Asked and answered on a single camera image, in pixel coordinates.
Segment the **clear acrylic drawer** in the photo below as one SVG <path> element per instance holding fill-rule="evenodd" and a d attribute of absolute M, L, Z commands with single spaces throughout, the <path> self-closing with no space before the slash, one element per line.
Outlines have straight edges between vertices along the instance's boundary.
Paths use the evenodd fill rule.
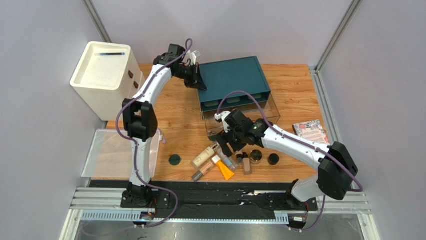
<path fill-rule="evenodd" d="M 231 113 L 237 111 L 253 123 L 259 119 L 266 118 L 270 123 L 276 124 L 281 115 L 272 95 L 265 92 L 256 93 L 252 96 L 256 102 L 245 94 L 232 95 L 220 107 L 220 112 Z M 216 140 L 216 135 L 224 130 L 224 125 L 215 119 L 220 103 L 220 99 L 199 103 L 201 116 L 205 123 L 206 135 L 212 142 Z"/>

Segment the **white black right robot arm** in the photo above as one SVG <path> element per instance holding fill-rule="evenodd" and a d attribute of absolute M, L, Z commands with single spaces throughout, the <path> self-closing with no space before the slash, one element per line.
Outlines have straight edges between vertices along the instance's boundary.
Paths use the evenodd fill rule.
<path fill-rule="evenodd" d="M 322 195 L 341 201 L 355 182 L 358 168 L 340 142 L 328 145 L 309 141 L 281 129 L 265 117 L 252 121 L 238 109 L 216 113 L 214 118 L 223 125 L 216 140 L 225 155 L 230 156 L 247 145 L 258 146 L 284 153 L 315 170 L 315 175 L 296 179 L 287 190 L 300 202 Z"/>

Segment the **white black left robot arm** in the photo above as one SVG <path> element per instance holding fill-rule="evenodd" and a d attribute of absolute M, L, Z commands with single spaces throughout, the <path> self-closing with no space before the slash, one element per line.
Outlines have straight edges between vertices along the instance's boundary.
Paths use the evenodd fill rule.
<path fill-rule="evenodd" d="M 124 130 L 127 132 L 124 138 L 132 142 L 133 154 L 131 177 L 122 194 L 123 208 L 144 208 L 153 201 L 150 149 L 152 138 L 158 130 L 154 105 L 165 85 L 176 77 L 183 80 L 187 88 L 207 90 L 196 60 L 184 63 L 192 44 L 191 38 L 186 40 L 185 46 L 170 44 L 166 53 L 154 59 L 148 80 L 140 90 L 131 99 L 126 98 L 122 102 L 122 109 L 117 117 L 123 120 Z"/>

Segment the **orange tube white cap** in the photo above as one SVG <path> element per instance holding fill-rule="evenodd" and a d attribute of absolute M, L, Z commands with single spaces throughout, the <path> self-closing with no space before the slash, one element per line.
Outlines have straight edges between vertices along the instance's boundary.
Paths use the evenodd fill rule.
<path fill-rule="evenodd" d="M 229 181 L 235 175 L 235 173 L 223 163 L 222 159 L 218 155 L 213 156 L 211 161 L 219 168 L 226 181 Z"/>

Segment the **cream lotion bottle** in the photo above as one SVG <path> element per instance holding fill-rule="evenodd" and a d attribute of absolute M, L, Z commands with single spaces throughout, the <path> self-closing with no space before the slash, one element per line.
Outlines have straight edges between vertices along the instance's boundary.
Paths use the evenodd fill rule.
<path fill-rule="evenodd" d="M 207 160 L 209 160 L 217 151 L 219 147 L 217 141 L 213 142 L 210 146 L 205 148 L 196 158 L 191 161 L 191 165 L 195 169 L 199 169 Z"/>

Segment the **beige foundation bottle black cap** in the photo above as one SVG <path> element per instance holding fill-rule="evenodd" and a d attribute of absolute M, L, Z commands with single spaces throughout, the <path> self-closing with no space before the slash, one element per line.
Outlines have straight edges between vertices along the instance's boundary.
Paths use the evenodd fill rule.
<path fill-rule="evenodd" d="M 242 170 L 244 175 L 252 173 L 251 160 L 246 152 L 242 153 Z"/>

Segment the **pink foundation tube silver cap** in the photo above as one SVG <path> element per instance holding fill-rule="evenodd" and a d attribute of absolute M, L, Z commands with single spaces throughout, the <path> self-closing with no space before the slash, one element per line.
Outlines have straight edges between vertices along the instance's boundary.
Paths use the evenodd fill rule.
<path fill-rule="evenodd" d="M 215 164 L 212 161 L 207 162 L 203 167 L 201 167 L 193 176 L 192 180 L 196 183 L 202 179 L 208 172 L 210 172 L 215 167 Z"/>

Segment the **clear bottle blue liquid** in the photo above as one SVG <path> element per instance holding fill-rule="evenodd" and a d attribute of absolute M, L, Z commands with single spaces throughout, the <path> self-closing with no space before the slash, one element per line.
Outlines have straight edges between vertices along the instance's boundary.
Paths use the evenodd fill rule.
<path fill-rule="evenodd" d="M 232 172 L 235 172 L 239 167 L 238 163 L 231 156 L 226 156 L 221 149 L 217 150 L 217 155 Z"/>

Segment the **rose gold foundation bottle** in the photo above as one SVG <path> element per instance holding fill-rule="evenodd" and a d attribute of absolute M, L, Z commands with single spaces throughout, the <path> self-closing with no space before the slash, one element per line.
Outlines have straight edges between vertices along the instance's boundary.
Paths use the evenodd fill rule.
<path fill-rule="evenodd" d="M 239 165 L 242 165 L 243 164 L 243 157 L 244 157 L 243 152 L 242 151 L 237 151 L 235 153 L 235 156 L 236 156 L 237 163 Z"/>

